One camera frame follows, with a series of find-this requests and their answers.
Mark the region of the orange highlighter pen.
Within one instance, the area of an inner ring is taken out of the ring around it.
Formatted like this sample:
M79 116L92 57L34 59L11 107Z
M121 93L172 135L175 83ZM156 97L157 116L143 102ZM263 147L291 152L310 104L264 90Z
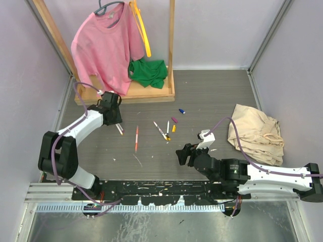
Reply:
M135 153L138 150L138 135L139 135L139 126L136 127L136 134L135 134Z

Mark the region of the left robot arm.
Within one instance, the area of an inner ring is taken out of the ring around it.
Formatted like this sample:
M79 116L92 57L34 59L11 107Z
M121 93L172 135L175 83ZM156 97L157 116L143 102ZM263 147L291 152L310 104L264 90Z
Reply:
M102 126L120 124L122 98L113 92L104 92L97 104L85 108L85 113L71 125L58 131L48 131L42 138L38 169L63 178L83 189L90 200L101 194L99 178L84 170L78 161L78 145Z

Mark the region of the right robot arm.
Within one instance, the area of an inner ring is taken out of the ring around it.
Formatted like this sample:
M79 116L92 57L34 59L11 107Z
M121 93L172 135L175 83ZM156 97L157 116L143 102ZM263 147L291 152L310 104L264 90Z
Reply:
M176 150L180 165L194 167L212 183L219 183L224 197L255 193L298 196L301 201L321 203L322 184L317 164L285 168L267 165L252 165L246 160L216 159L208 148L185 144Z

